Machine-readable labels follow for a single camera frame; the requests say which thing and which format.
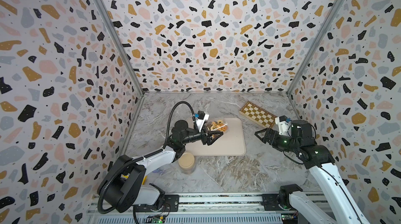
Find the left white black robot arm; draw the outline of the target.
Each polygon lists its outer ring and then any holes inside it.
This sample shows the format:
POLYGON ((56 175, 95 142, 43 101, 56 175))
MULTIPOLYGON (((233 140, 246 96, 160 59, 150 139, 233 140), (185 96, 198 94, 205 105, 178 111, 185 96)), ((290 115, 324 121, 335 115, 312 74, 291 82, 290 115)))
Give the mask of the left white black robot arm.
POLYGON ((144 186, 145 177, 179 160, 185 153, 186 144, 200 141, 210 146, 222 136, 222 131, 210 130, 205 125, 197 129, 190 128, 185 120, 177 121, 165 147, 145 156, 132 158, 122 155, 116 160, 97 190, 98 212, 108 214, 116 210, 123 213, 134 205, 160 210, 165 204, 166 193, 153 183, 144 186))

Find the clear plastic cookie jar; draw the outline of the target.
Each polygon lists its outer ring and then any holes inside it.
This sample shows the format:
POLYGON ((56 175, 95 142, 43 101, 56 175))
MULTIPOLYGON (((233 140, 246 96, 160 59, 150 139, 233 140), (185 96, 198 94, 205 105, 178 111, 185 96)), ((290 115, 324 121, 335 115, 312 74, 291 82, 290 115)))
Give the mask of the clear plastic cookie jar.
POLYGON ((224 118, 213 118, 208 120, 205 124, 209 131, 228 132, 228 123, 224 118))

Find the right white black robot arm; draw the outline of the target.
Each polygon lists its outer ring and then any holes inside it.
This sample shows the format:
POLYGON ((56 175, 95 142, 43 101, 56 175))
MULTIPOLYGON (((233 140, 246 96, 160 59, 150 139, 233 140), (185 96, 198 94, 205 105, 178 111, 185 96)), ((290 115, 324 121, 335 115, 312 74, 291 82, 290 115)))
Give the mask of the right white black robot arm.
POLYGON ((278 130, 266 128, 255 132, 255 136, 284 155, 296 155, 295 163, 305 166, 315 178, 334 217, 313 203, 296 184, 281 186, 278 205, 295 209, 311 224, 367 224, 369 221, 343 182, 335 159, 325 146, 317 144, 313 125, 284 115, 277 117, 275 123, 278 130))

